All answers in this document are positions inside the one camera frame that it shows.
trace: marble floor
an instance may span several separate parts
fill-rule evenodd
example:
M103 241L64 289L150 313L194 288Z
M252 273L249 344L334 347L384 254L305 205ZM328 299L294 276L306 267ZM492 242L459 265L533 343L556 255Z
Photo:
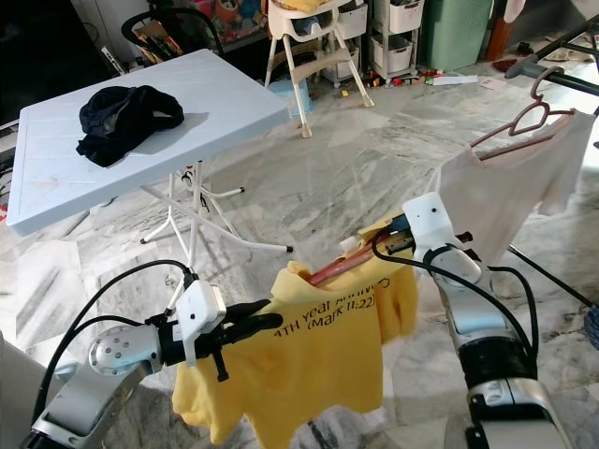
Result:
M576 63L568 68L598 81L593 65ZM460 72L502 78L489 65ZM242 236L290 244L296 251L250 251L202 228L197 273L218 284L228 303L269 297L277 271L289 260L320 268L339 255L339 241L400 210L404 200L422 192L444 159L510 121L530 102L531 84L519 78L509 80L501 91L476 83L379 88L371 90L373 109L362 108L355 91L341 98L328 84L316 85L314 112L309 116L311 139L300 137L294 121L204 164L214 191L246 187L243 195L221 201ZM595 98L556 85L544 84L542 90L555 108L593 112L597 106ZM592 136L595 140L599 140L599 125ZM497 138L493 145L501 143ZM156 186L167 187L165 181ZM190 200L181 186L177 196ZM145 233L161 223L164 213L165 208L150 196L131 192L105 208L93 208L25 238L0 223L0 329L5 338L42 360L47 349L40 343L56 340L107 280L157 258L183 260L173 235L139 244ZM599 151L590 146L567 211L552 217L532 215L515 244L599 302L597 223ZM577 449L599 447L599 352L583 330L585 309L515 257L507 254L503 263L521 270L535 291L540 379L553 394L571 439ZM109 290L90 315L143 319L162 311L176 286L176 274L166 268L143 271ZM528 328L519 286L501 276L496 285L501 299ZM81 359L96 331L91 329L76 340L70 355ZM388 344L384 355L381 409L359 414L334 407L300 427L291 447L464 447L466 387L441 304L424 300L416 334ZM212 447L206 428L188 427L172 412L173 385L173 369L147 378L119 415L104 447ZM257 447L247 422L240 422L225 447Z

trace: pink hanger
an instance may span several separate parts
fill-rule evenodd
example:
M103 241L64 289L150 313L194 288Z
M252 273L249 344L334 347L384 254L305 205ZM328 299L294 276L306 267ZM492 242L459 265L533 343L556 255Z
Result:
M507 134L509 136L518 136L520 134L528 133L535 129L539 129L545 124L549 115L573 115L574 111L572 111L572 110L551 110L549 104L546 101L543 101L543 95L536 91L539 84L541 83L541 81L544 80L547 75L549 75L550 73L553 73L553 72L563 73L563 68L559 67L558 65L555 65L555 66L550 67L547 70L545 70L539 76L539 78L537 78L534 81L533 87L531 88L531 97L533 98L533 100L535 100L534 103L532 103L531 105L524 108L512 122L506 123L505 125L486 134L482 138L475 140L474 142L472 142L470 144L470 147L474 148L479 143L484 142L485 140L492 138L493 136L495 136L505 130L507 130ZM539 123L518 129L518 124L519 124L520 119L522 119L522 117L524 117L528 112L530 112L531 110L533 110L535 108L543 109L543 116L541 117L541 120L539 121ZM487 159L490 159L491 157L499 156L500 154L506 154L507 152L514 152L515 150L520 150L522 148L530 147L531 145L535 145L540 142L545 142L547 140L550 140L551 138L553 138L553 135L552 136L544 136L542 138L534 138L534 139L528 140L526 142L520 142L520 143L517 143L510 147L503 148L497 152L485 154L480 157L480 160L485 161Z

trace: white high chair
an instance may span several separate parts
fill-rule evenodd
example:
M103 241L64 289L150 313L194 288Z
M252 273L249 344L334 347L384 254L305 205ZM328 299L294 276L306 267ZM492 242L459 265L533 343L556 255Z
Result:
M293 83L293 90L296 95L296 100L298 102L299 115L301 117L301 136L303 138L309 138L312 136L312 131L310 131L310 127L306 121L306 112L303 108L303 104L301 101L300 94L300 82L315 72L322 70L325 67L335 65L340 62L347 62L349 64L349 68L354 75L354 80L356 80L356 84L358 85L359 91L362 94L362 101L366 108L371 108L374 106L371 98L366 94L366 89L364 89L364 84L362 84L362 80L359 77L358 70L352 61L351 54L345 45L345 41L341 35L339 27L337 26L337 20L339 19L339 6L344 5L351 0L332 0L324 5L318 7L315 11L311 13L305 13L296 10L285 9L279 6L273 0L269 0L269 28L270 33L272 34L272 42L270 44L270 56L269 56L269 65L266 71L266 80L265 87L269 87L270 84L270 73L272 72L272 65L274 60L274 53L276 50L277 42L279 40L283 40L283 44L285 46L285 55L287 57L287 63L289 64L289 72L291 74L291 82ZM295 28L293 27L294 20L297 19L307 19L318 14L322 14L323 12L331 11L331 21L330 24L321 28L318 23L313 23L310 33L305 36L298 35ZM291 44L289 43L289 37L293 37L298 42L307 42L309 40L318 39L319 41L322 39L322 36L331 34L334 35L339 41L340 48L336 51L328 53L323 57L322 48L317 53L316 61L312 61L307 64L300 65L295 67L293 63L293 53L291 52Z

